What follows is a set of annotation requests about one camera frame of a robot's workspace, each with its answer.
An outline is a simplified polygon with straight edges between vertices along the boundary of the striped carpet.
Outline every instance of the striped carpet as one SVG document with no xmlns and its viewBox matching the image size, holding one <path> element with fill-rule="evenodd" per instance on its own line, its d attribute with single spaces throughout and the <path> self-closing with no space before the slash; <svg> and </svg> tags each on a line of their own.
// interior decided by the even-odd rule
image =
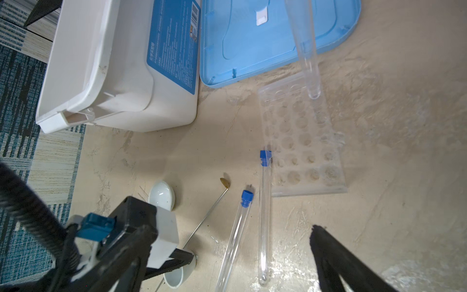
<svg viewBox="0 0 467 292">
<path fill-rule="evenodd" d="M 46 66 L 0 45 L 0 160 L 65 224 L 85 126 L 46 135 L 35 124 Z M 46 271 L 51 260 L 19 223 L 0 210 L 0 283 Z"/>
</svg>

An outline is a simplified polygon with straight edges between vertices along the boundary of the blue carpet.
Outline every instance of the blue carpet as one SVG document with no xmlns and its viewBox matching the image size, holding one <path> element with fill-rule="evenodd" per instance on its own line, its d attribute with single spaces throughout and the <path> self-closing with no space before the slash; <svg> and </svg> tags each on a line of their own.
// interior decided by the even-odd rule
<svg viewBox="0 0 467 292">
<path fill-rule="evenodd" d="M 32 175 L 38 142 L 42 136 L 47 137 L 35 124 L 46 67 L 41 61 L 0 45 L 0 159 L 26 182 Z M 66 223 L 70 212 L 84 133 L 84 125 L 66 130 L 64 136 L 76 140 L 73 144 L 76 151 L 72 151 L 73 157 L 70 157 L 75 164 L 66 176 L 70 178 L 69 191 L 65 199 L 46 202 L 62 224 Z M 35 174 L 35 185 L 38 176 L 40 174 Z M 39 183 L 47 185 L 49 180 L 44 177 Z M 46 271 L 51 268 L 51 261 L 50 254 L 0 209 L 0 283 Z"/>
</svg>

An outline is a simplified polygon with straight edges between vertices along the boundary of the transparent tube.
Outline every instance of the transparent tube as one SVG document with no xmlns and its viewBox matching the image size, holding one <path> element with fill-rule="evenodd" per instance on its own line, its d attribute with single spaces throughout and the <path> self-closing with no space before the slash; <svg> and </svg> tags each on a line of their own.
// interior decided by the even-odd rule
<svg viewBox="0 0 467 292">
<path fill-rule="evenodd" d="M 318 70 L 311 0 L 285 0 L 285 8 L 308 94 L 314 100 L 321 94 L 321 78 Z"/>
<path fill-rule="evenodd" d="M 268 164 L 262 167 L 260 188 L 258 282 L 262 286 L 266 285 L 269 281 L 269 213 L 271 210 L 271 168 L 268 166 Z"/>
<path fill-rule="evenodd" d="M 253 193 L 249 191 L 243 191 L 241 196 L 240 206 L 238 207 L 235 221 L 233 222 L 232 232 L 230 233 L 230 239 L 227 244 L 226 253 L 222 260 L 222 266 L 220 268 L 219 278 L 216 284 L 216 292 L 225 292 L 227 283 L 229 281 L 230 272 L 234 265 L 235 256 L 237 255 L 238 246 L 240 244 L 241 235 L 245 228 L 245 223 L 248 219 L 248 212 L 250 211 L 251 200 L 253 199 Z"/>
</svg>

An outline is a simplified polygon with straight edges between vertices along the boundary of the white plastic container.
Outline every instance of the white plastic container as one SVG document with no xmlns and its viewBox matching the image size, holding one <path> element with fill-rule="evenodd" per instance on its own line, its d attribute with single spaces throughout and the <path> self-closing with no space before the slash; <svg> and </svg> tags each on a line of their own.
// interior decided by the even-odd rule
<svg viewBox="0 0 467 292">
<path fill-rule="evenodd" d="M 148 132 L 194 120 L 198 57 L 193 92 L 148 65 L 153 7 L 161 1 L 171 3 L 63 1 L 36 112 L 45 133 L 83 123 Z"/>
</svg>

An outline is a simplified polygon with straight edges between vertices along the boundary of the beige tabletop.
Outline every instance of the beige tabletop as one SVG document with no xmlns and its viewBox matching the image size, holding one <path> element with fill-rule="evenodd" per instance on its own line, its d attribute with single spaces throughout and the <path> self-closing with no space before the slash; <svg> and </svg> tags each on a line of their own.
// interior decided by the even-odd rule
<svg viewBox="0 0 467 292">
<path fill-rule="evenodd" d="M 348 193 L 273 200 L 268 288 L 256 278 L 254 199 L 228 291 L 319 291 L 313 224 L 401 291 L 466 291 L 466 52 L 466 1 L 362 1 L 355 32 L 319 56 L 331 121 L 345 135 Z M 182 245 L 224 191 L 219 178 L 229 177 L 231 189 L 188 245 L 198 263 L 178 289 L 214 291 L 241 191 L 259 186 L 257 90 L 298 71 L 291 64 L 220 89 L 200 83 L 187 126 L 87 126 L 71 213 L 107 215 L 163 179 L 175 190 Z M 143 291 L 154 292 L 160 279 L 144 281 Z"/>
</svg>

